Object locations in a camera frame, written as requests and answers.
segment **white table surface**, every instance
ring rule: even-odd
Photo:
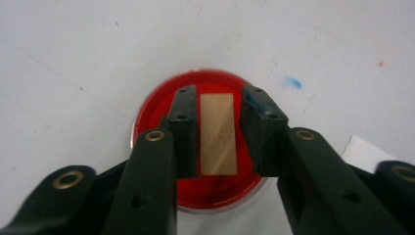
[[[146,96],[193,68],[265,89],[339,154],[356,134],[415,164],[414,13],[412,0],[0,1],[0,225],[52,171],[126,160]],[[275,182],[261,197],[180,213],[179,232],[290,234]]]

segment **blue ink mark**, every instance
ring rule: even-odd
[[[287,88],[291,87],[291,88],[296,89],[296,90],[301,90],[302,89],[301,82],[299,80],[297,80],[295,77],[289,76],[289,75],[284,76],[284,86],[287,87]]]

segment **wooden block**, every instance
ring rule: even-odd
[[[203,175],[238,173],[232,94],[201,95],[201,169]]]

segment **blue stain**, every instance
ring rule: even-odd
[[[289,76],[289,75],[284,76],[284,86],[287,87],[287,88],[291,87],[291,88],[296,89],[296,90],[301,90],[302,89],[301,82],[299,80],[297,80],[295,77]]]

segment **red petri dish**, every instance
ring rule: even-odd
[[[150,94],[142,106],[133,127],[133,143],[141,132],[158,127],[161,117],[168,114],[174,93],[181,87],[196,85],[198,101],[201,94],[233,94],[238,174],[230,176],[200,175],[196,179],[179,179],[177,181],[177,204],[179,207],[189,210],[225,208],[242,201],[254,191],[261,181],[259,175],[253,174],[253,165],[247,144],[239,128],[242,86],[244,84],[249,83],[241,77],[225,71],[191,70],[162,83]],[[200,104],[197,102],[198,126],[200,126],[199,106]]]

